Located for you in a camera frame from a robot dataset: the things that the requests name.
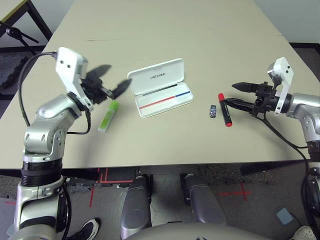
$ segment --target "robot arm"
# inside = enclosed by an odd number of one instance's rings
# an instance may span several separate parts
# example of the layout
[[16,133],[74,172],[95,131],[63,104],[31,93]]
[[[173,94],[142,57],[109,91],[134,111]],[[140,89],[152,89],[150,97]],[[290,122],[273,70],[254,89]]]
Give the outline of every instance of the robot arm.
[[[267,82],[254,84],[240,82],[232,86],[242,92],[255,93],[257,99],[254,103],[246,102],[237,98],[227,98],[226,104],[232,108],[250,113],[258,118],[258,114],[266,114],[272,111],[276,115],[282,113],[287,117],[300,121],[307,143],[310,161],[301,193],[305,196],[302,200],[305,214],[308,219],[320,217],[320,96],[301,93],[288,94],[294,72],[284,57],[281,57],[271,64],[267,71],[274,86]],[[276,91],[278,85],[283,84],[281,92]],[[315,235],[318,235],[316,222],[313,220]]]
[[102,65],[86,74],[87,63],[85,57],[68,48],[60,47],[57,52],[56,72],[68,93],[42,105],[25,132],[10,240],[53,240],[66,228],[71,208],[66,204],[69,195],[61,169],[68,130],[83,111],[89,118],[94,104],[107,97],[117,98],[130,85],[127,79],[114,90],[104,88],[99,77],[110,66]]

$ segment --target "blue stripe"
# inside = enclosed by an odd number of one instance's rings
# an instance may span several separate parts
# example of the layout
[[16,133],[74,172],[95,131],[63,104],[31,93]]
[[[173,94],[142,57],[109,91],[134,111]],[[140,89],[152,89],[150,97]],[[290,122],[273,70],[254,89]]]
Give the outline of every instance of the blue stripe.
[[180,93],[180,94],[178,94],[178,95],[175,95],[175,97],[179,97],[179,96],[182,96],[182,95],[185,95],[185,94],[188,94],[188,93],[190,93],[190,91],[186,91],[186,92],[184,92],[184,93]]

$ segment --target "wall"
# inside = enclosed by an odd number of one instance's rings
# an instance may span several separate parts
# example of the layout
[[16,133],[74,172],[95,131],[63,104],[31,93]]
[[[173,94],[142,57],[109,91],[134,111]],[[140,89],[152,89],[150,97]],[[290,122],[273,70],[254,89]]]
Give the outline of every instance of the wall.
[[[254,1],[289,42],[320,43],[320,0]],[[54,32],[74,0],[32,0],[32,2]],[[14,26],[40,41],[36,44],[26,40],[31,46],[47,43],[46,38],[28,14],[25,14]],[[6,34],[0,38],[0,48],[18,46],[22,44]]]
[[291,43],[320,44],[320,0],[254,0]]
[[[53,33],[63,20],[74,0],[32,0],[32,2]],[[39,44],[37,44],[25,39],[31,46],[46,45],[48,42],[28,13],[24,14],[14,24],[14,27],[39,41]],[[9,37],[7,34],[4,34],[0,38],[0,48],[19,46],[23,46],[20,41]]]

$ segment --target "white shoe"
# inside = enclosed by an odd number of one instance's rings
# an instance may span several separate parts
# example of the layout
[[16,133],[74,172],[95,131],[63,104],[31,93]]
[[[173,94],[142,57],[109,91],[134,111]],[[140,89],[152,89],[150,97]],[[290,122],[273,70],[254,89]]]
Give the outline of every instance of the white shoe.
[[302,226],[297,231],[290,240],[317,240],[314,232],[309,226]]
[[67,240],[93,240],[99,231],[100,220],[98,218],[87,221],[79,231],[67,238]]

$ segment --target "red marker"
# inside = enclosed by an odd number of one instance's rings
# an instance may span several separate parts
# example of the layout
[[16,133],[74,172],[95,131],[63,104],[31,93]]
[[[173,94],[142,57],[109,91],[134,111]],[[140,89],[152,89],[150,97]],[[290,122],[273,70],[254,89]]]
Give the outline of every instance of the red marker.
[[224,118],[224,123],[227,127],[231,127],[232,126],[232,121],[231,121],[231,117],[228,111],[228,107],[227,104],[225,102],[225,96],[223,93],[219,93],[218,94],[218,98],[219,98],[219,102],[220,102],[220,106],[221,106],[221,111],[222,111],[222,115]]

